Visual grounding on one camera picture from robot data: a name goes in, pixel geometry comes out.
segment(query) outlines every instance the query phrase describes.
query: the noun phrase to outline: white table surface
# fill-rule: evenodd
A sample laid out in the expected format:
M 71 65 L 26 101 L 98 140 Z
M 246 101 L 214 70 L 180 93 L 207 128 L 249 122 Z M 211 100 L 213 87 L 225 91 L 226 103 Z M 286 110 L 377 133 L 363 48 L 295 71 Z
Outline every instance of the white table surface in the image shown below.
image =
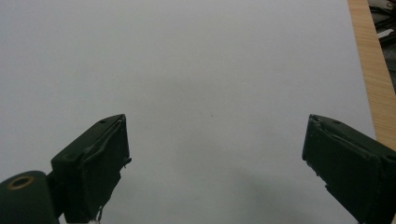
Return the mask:
M 309 114 L 375 136 L 346 0 L 0 2 L 0 179 L 124 113 L 102 223 L 356 223 Z

